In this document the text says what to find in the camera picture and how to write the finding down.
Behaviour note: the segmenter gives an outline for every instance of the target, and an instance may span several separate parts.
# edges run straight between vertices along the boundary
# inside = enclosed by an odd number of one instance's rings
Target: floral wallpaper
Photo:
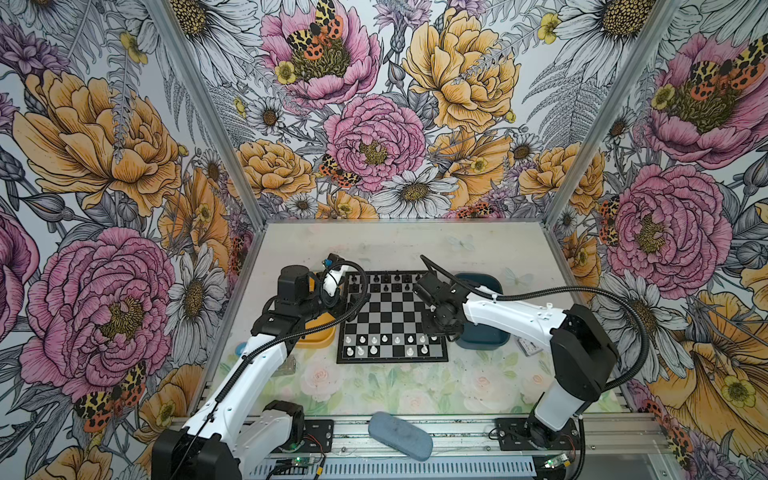
[[[654,2],[170,5],[268,219],[500,219],[544,216]],[[584,214],[604,168],[578,188]]]
[[[768,4],[685,2],[671,25],[689,32],[662,39],[585,177],[596,202],[577,191],[553,231],[578,283],[641,315],[652,347],[628,392],[687,478],[766,479]],[[629,369],[635,328],[588,300]]]
[[[148,478],[253,240],[142,8],[0,2],[6,478]]]

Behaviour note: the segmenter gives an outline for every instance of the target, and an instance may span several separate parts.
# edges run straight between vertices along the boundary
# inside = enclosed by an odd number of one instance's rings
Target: orange flower
[[[534,157],[536,168],[529,168],[520,174],[520,193],[541,198],[549,192],[557,191],[576,160],[579,147],[581,142],[568,145],[567,148],[545,150]],[[578,213],[587,215],[598,205],[598,199],[603,196],[603,169],[605,154],[598,152],[571,197],[571,205]]]
[[[494,117],[509,112],[520,64],[509,53],[479,73],[468,74],[471,66],[489,54],[498,55],[498,33],[483,30],[480,20],[466,10],[457,13],[449,8],[444,23],[441,32],[428,22],[413,32],[402,67],[419,83],[411,90],[435,94],[436,125],[483,132],[495,123]]]
[[[88,86],[63,72],[45,71],[43,79],[27,76],[27,89],[48,115],[16,113],[13,138],[29,158],[29,167],[46,192],[84,192],[83,208],[101,201],[107,189],[127,194],[142,217],[162,204],[163,196],[181,185],[179,150],[148,98],[133,94],[131,122],[122,159],[114,158],[115,91],[103,78]]]
[[[340,191],[327,197],[327,205],[319,204],[315,218],[343,218],[346,220],[378,219],[376,209],[365,198]]]
[[[28,480],[108,480],[112,478],[111,463],[112,454],[98,447],[91,448],[87,455],[79,447],[69,447]]]
[[[139,417],[145,421],[145,425],[134,432],[134,437],[139,442],[146,443],[147,448],[136,463],[142,465],[150,475],[154,441],[170,426],[175,417],[184,417],[189,413],[202,378],[203,367],[199,365],[182,365],[173,369],[160,382],[155,394],[141,406]]]
[[[458,178],[458,190],[451,193],[451,210],[474,204],[491,191],[491,182],[499,185],[504,180],[504,161],[510,143],[510,137],[494,140],[493,135],[482,135],[476,139],[474,133],[464,128],[435,139],[429,151],[451,160],[445,176]]]
[[[172,253],[191,247],[200,252],[203,244],[214,250],[214,259],[229,268],[230,232],[224,216],[227,209],[214,194],[218,187],[202,168],[194,169],[191,180],[184,182],[184,193],[169,195],[163,214],[157,220],[161,245]]]
[[[291,195],[308,192],[315,187],[312,164],[293,153],[285,144],[257,140],[240,145],[235,155],[256,198],[267,192],[288,200]],[[231,178],[227,189],[234,197],[240,198]]]
[[[576,232],[565,240],[563,255],[574,274],[576,283],[582,286],[598,286],[600,284],[600,258],[598,257],[598,239],[589,237],[584,232],[580,237]],[[585,293],[591,300],[593,293]]]
[[[671,415],[712,439],[730,430],[730,449],[754,457],[768,445],[768,324],[730,292],[699,292],[691,305],[696,340],[680,344],[694,369],[648,385]]]

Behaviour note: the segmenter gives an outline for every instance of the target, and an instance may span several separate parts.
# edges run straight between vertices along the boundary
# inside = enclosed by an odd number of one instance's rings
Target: chessboard
[[[367,272],[371,300],[339,328],[336,363],[448,362],[444,336],[422,330],[424,303],[413,284],[426,271]],[[347,302],[360,293],[360,277],[347,273]]]

